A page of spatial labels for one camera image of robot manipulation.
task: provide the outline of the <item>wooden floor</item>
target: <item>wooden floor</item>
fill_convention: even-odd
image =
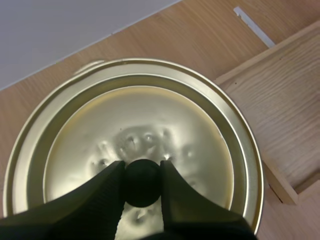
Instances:
[[[184,0],[0,91],[0,192],[24,122],[50,91],[81,66],[97,59],[158,58],[190,67],[215,82],[267,50],[236,16],[237,6],[276,44],[320,18],[319,0]],[[320,195],[313,195],[299,206],[288,206],[267,189],[258,237],[319,239],[319,199]]]

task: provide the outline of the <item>wooden surface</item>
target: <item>wooden surface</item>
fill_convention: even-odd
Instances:
[[[320,21],[291,38],[216,83],[246,117],[261,151],[296,187],[319,171]]]
[[[310,196],[320,194],[320,171],[318,170],[306,181],[299,184],[295,191],[298,194],[299,203],[302,203]]]
[[[151,57],[185,65],[215,81],[267,50],[236,16],[233,9],[237,6],[275,43],[320,18],[318,0],[184,0],[0,91],[0,191],[11,149],[24,122],[50,91],[81,66],[97,59]],[[231,93],[235,86],[225,85]],[[237,83],[237,86],[242,91],[248,85]],[[260,239],[301,239],[305,235],[316,239],[320,235],[315,221],[319,219],[319,212],[315,211],[319,209],[317,197],[319,199],[318,195],[312,195],[303,204],[291,207],[281,204],[268,189],[258,234]]]
[[[262,161],[264,176],[277,197],[284,204],[297,205],[299,202],[297,192],[290,185],[285,176],[279,172],[276,164],[269,158],[263,156]]]

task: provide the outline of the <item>gold metal lid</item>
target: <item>gold metal lid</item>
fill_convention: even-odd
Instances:
[[[257,232],[262,164],[244,117],[202,75],[144,58],[91,64],[42,101],[12,150],[4,214],[54,200],[113,161],[137,159],[172,161],[196,191],[242,214]],[[160,201],[126,204],[116,239],[162,228]]]

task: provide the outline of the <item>wooden tray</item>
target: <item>wooden tray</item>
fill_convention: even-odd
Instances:
[[[297,204],[320,191],[320,21],[215,81],[257,139],[269,185]]]

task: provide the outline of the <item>wooden board edge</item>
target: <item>wooden board edge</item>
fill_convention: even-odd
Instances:
[[[274,47],[254,56],[250,60],[240,64],[239,66],[235,67],[231,71],[217,77],[214,81],[215,84],[222,85],[226,81],[236,77],[239,73],[241,73],[245,69],[249,69],[250,67],[254,66],[255,64],[259,63],[261,60],[265,60],[269,57],[272,57],[278,51],[283,50],[288,47],[288,45],[292,44],[293,42],[297,41],[300,38],[305,37],[308,34],[311,34],[315,29],[320,28],[320,20],[317,20],[313,24],[307,26],[306,28],[298,31],[297,33],[293,34],[292,36],[288,37],[286,40],[278,43]]]
[[[320,180],[315,181],[313,184],[311,184],[309,187],[298,194],[299,203],[303,202],[311,195],[318,193],[320,193]]]
[[[297,192],[287,179],[278,171],[277,167],[268,159],[262,158],[265,177],[280,201],[288,205],[297,205],[299,198]]]
[[[298,194],[299,203],[303,202],[313,194],[320,193],[320,172],[316,172],[306,181],[298,185],[295,188],[295,191]]]

